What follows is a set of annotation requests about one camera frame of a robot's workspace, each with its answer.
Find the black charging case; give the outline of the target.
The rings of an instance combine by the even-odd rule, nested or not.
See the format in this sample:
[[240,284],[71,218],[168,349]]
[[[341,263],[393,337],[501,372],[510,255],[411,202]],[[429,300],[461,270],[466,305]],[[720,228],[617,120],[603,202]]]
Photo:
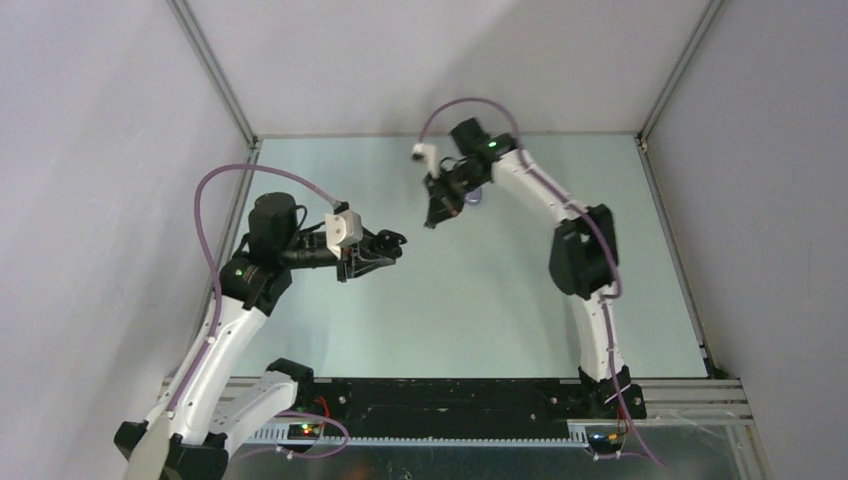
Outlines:
[[369,250],[381,257],[397,260],[403,255],[403,247],[407,242],[403,234],[391,230],[380,230],[372,237]]

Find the purple charging case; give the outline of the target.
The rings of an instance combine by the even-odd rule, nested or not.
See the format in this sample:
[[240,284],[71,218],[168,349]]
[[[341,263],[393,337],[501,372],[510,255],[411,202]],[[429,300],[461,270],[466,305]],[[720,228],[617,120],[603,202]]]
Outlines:
[[466,205],[476,206],[479,205],[483,198],[483,192],[481,188],[474,189],[467,194],[464,195],[464,203]]

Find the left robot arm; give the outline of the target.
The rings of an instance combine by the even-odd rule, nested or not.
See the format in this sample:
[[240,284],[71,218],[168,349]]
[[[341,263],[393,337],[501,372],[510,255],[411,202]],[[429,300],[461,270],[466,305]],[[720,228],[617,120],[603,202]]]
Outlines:
[[306,209],[287,193],[260,196],[248,231],[220,269],[203,325],[175,377],[141,422],[123,422],[114,443],[127,479],[221,479],[234,454],[279,414],[310,417],[311,368],[280,358],[228,403],[220,398],[237,361],[269,320],[299,269],[331,267],[344,283],[392,266],[405,236],[376,233],[336,202],[323,222],[304,227]]

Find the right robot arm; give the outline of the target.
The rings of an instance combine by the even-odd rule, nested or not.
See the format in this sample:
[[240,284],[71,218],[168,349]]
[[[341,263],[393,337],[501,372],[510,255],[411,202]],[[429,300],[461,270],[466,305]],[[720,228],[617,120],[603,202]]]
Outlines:
[[466,197],[486,184],[538,214],[551,233],[549,276],[566,296],[577,328],[583,408],[596,418],[632,420],[640,395],[619,347],[612,309],[623,288],[611,210],[573,199],[534,161],[518,133],[492,136],[471,118],[450,137],[460,153],[452,167],[424,139],[412,149],[413,160],[427,167],[426,227],[458,217]]

